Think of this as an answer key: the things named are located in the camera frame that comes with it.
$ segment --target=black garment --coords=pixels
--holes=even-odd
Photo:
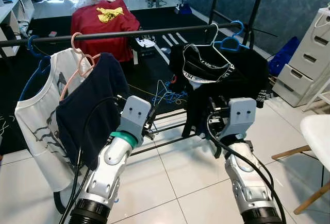
[[[82,160],[95,169],[97,157],[110,133],[120,124],[120,116],[113,101],[99,106],[91,116],[84,137],[84,123],[92,108],[102,99],[128,93],[128,85],[119,62],[110,53],[101,53],[94,70],[81,85],[56,108],[59,138],[68,157],[75,163],[79,143]]]
[[[235,66],[235,69],[220,81],[205,83],[193,90],[188,79],[183,75],[183,50],[182,45],[172,46],[169,64],[170,70],[177,77],[177,81],[170,85],[170,89],[174,92],[185,90],[188,93],[187,122],[182,133],[183,137],[190,134],[192,127],[196,127],[196,134],[201,132],[207,134],[204,124],[206,120],[203,117],[206,117],[210,97],[215,102],[221,102],[221,96],[226,101],[231,98],[250,97],[257,101],[257,107],[262,108],[266,96],[268,66],[267,61],[257,52],[250,49],[242,49],[239,52],[222,51],[221,53]],[[212,55],[203,56],[205,60],[209,58],[211,63],[212,60],[214,62]],[[192,75],[201,75],[197,68],[190,70]]]

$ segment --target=clothing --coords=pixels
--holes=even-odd
[[[199,53],[203,55],[206,63],[214,65],[214,52],[211,51],[208,55],[205,50],[207,47],[201,48]],[[196,134],[207,134],[205,122],[210,97],[216,104],[223,103],[222,98],[224,101],[229,101],[231,98],[250,97],[257,101],[257,107],[262,108],[268,83],[268,67],[267,61],[258,53],[250,49],[242,49],[237,53],[221,52],[234,65],[230,69],[230,74],[223,78],[220,77],[223,74],[221,69],[208,70],[205,66],[201,67],[203,63],[198,63],[200,57],[193,52],[184,56],[184,51],[185,46],[172,46],[169,64],[170,70],[176,75],[176,82],[170,85],[170,89],[176,93],[182,90],[188,93],[187,121],[182,133],[183,137],[187,137],[192,128]],[[192,62],[190,64],[192,66],[185,69],[184,65],[187,65],[187,62]],[[187,77],[185,71],[193,77]],[[203,83],[199,87],[196,84],[192,85],[190,81],[196,82],[196,78],[202,79],[202,81],[197,79],[198,83],[209,83]]]
[[[111,22],[103,23],[98,19],[99,12],[96,8],[116,9],[121,7],[124,15],[118,15]],[[136,31],[140,27],[139,21],[127,9],[123,0],[108,2],[100,1],[96,5],[82,7],[72,14],[71,34],[81,32],[83,34],[103,32]],[[75,42],[76,48],[80,48],[85,54],[96,55],[103,52],[113,54],[120,62],[127,62],[133,58],[129,48],[128,38],[110,38],[98,40],[84,40]]]
[[[77,70],[81,54],[71,48],[51,56],[51,70],[44,87],[34,97],[17,102],[15,117],[22,130],[30,153],[46,177],[53,192],[66,188],[72,179],[71,163],[58,135],[55,109],[67,80]],[[82,70],[90,68],[87,59]],[[77,76],[69,85],[66,95],[84,81]]]
[[[119,62],[110,53],[101,53],[98,64],[87,79],[56,108],[56,120],[61,139],[71,162],[76,161],[79,143],[82,160],[95,169],[101,148],[110,133],[120,124],[120,116],[113,101],[99,106],[87,124],[84,124],[93,107],[105,97],[127,94],[128,84]]]
[[[115,18],[117,15],[124,14],[123,8],[119,7],[117,9],[104,9],[104,8],[96,8],[97,11],[100,11],[102,14],[98,14],[97,17],[100,22],[107,23]]]

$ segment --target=wooden chair leg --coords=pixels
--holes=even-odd
[[[305,210],[308,206],[310,206],[313,202],[318,200],[324,193],[330,190],[330,181],[323,187],[321,187],[317,192],[315,192],[310,198],[304,201],[298,208],[296,208],[293,212],[298,215],[303,210]]]
[[[300,153],[300,152],[309,151],[309,150],[310,150],[310,147],[308,145],[306,145],[306,146],[303,146],[303,147],[300,147],[300,148],[295,148],[295,149],[292,149],[292,150],[289,150],[289,151],[286,151],[286,152],[283,152],[283,153],[275,154],[275,155],[272,156],[272,159],[276,160],[280,157],[290,156],[290,155],[295,154],[295,153]]]

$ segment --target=blue hanger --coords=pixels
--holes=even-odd
[[[19,101],[23,101],[24,100],[24,96],[26,91],[28,90],[31,82],[33,81],[33,79],[37,76],[37,75],[46,75],[47,73],[49,73],[50,69],[51,69],[51,57],[50,56],[44,56],[43,54],[40,53],[36,53],[33,50],[33,45],[32,45],[32,40],[34,38],[37,38],[37,35],[33,35],[29,38],[28,42],[27,42],[27,49],[30,51],[30,53],[35,56],[36,58],[41,58],[38,64],[37,69],[33,72],[33,74],[31,75],[30,79],[27,81],[27,83],[25,84]]]
[[[241,29],[233,34],[231,37],[227,37],[227,38],[224,38],[222,41],[215,41],[214,43],[215,44],[220,44],[220,49],[221,50],[229,50],[229,51],[238,51],[240,47],[244,47],[244,48],[247,48],[247,49],[250,49],[249,47],[247,47],[246,45],[243,45],[241,44],[238,39],[235,38],[236,35],[240,35],[243,30],[244,30],[244,25],[241,21],[232,21],[231,23],[238,23],[241,25]],[[230,43],[230,44],[233,44],[235,43],[236,46],[233,47],[226,47],[225,46],[225,43]]]

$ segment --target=white t-shirt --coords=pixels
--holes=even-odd
[[[77,70],[81,54],[72,48],[51,56],[51,70],[44,87],[31,99],[17,102],[15,117],[23,136],[45,175],[53,192],[66,188],[72,180],[70,160],[58,138],[55,109],[59,105],[60,95],[68,79]],[[90,68],[88,60],[82,61],[84,72]],[[75,76],[65,95],[72,93],[87,77]]]

